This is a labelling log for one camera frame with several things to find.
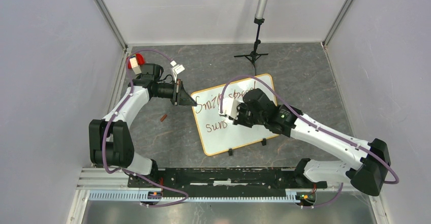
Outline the red marker cap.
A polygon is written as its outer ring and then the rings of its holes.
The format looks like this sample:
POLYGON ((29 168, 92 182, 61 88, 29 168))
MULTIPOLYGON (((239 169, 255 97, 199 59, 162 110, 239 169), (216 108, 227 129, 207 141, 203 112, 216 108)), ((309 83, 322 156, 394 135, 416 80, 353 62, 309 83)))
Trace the red marker cap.
POLYGON ((166 117, 167 117, 167 114, 163 115, 160 119, 160 122, 163 122, 166 119, 166 117))

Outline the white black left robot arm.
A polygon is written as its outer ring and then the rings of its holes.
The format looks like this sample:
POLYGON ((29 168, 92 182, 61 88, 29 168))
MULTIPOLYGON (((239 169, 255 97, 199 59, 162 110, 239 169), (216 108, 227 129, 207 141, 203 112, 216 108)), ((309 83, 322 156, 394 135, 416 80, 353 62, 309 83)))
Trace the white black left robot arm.
POLYGON ((102 119, 89 124, 90 161, 98 166, 122 168, 140 174, 147 187, 159 183, 160 174, 154 170, 155 161, 135 152, 129 128, 141 108, 152 98, 168 99, 174 106, 196 106, 177 75, 184 66, 172 61, 171 82, 162 79, 163 67, 146 63, 137 69, 119 103, 102 119))

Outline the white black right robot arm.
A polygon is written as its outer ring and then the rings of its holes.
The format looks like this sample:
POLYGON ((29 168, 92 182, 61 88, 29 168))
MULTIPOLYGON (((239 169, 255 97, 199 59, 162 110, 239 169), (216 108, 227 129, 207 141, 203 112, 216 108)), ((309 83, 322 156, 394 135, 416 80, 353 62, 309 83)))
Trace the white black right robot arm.
POLYGON ((299 187, 336 181, 349 183, 369 196, 378 196, 391 165, 387 143, 375 138, 369 142, 320 124, 297 108, 276 105, 261 89, 245 94, 242 101, 223 99, 222 114, 234 125, 252 128, 262 125, 270 132, 314 145, 335 161, 302 159, 293 174, 299 187))

